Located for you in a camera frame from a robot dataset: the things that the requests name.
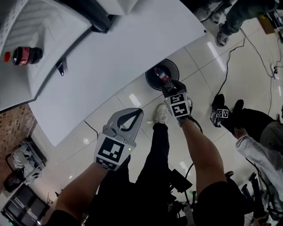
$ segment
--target brick wall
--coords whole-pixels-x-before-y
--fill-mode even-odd
[[[5,157],[29,135],[34,121],[29,105],[0,113],[0,190],[4,187],[4,180],[11,173]]]

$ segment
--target white tiled floor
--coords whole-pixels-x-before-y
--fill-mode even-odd
[[[176,51],[168,57],[180,71],[180,81],[187,87],[188,95],[193,101],[193,117],[200,123],[204,134],[214,142],[223,159],[225,171],[233,170],[233,179],[242,185],[254,171],[253,167],[235,150],[235,138],[224,128],[215,128],[210,119],[210,105],[214,95],[220,88],[226,74],[226,62],[229,50],[242,45],[243,34],[238,32],[230,37],[227,46],[219,47],[215,43],[218,26],[206,21],[207,34]],[[266,35],[256,19],[246,21],[244,32],[261,54],[267,70],[270,72],[270,62],[279,60],[279,48],[275,34]],[[275,117],[283,104],[283,70],[279,68],[277,87],[272,88],[272,107],[270,116]],[[242,98],[245,107],[268,112],[270,104],[270,78],[260,61],[253,46],[246,40],[245,46],[231,53],[229,73],[222,93],[226,104],[232,108],[236,100]],[[132,153],[129,164],[130,180],[135,182],[143,168],[145,159],[150,151],[153,135],[152,120],[158,104],[163,103],[161,92],[153,90],[146,83],[145,75],[125,86],[115,96],[110,98],[86,121],[98,132],[107,123],[110,116],[121,109],[140,107],[144,118],[138,132],[137,147]],[[187,144],[182,130],[175,119],[169,116],[169,167],[177,169],[182,175],[186,174],[192,161],[187,150]],[[53,147],[39,125],[35,127],[32,138],[46,155],[48,161],[40,179],[32,185],[42,198],[47,193],[60,192],[71,180],[78,176],[93,161],[96,145],[96,134],[84,122],[69,134],[57,147]],[[192,168],[188,180],[193,183],[190,190],[195,190],[195,169]],[[183,194],[173,192],[179,200],[185,200]]]

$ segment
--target forearm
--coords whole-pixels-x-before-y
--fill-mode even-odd
[[[216,146],[191,120],[184,121],[182,129],[195,164],[198,194],[210,184],[226,181],[223,162]]]
[[[55,209],[68,212],[80,220],[107,172],[96,163],[91,164],[64,188],[58,197]]]

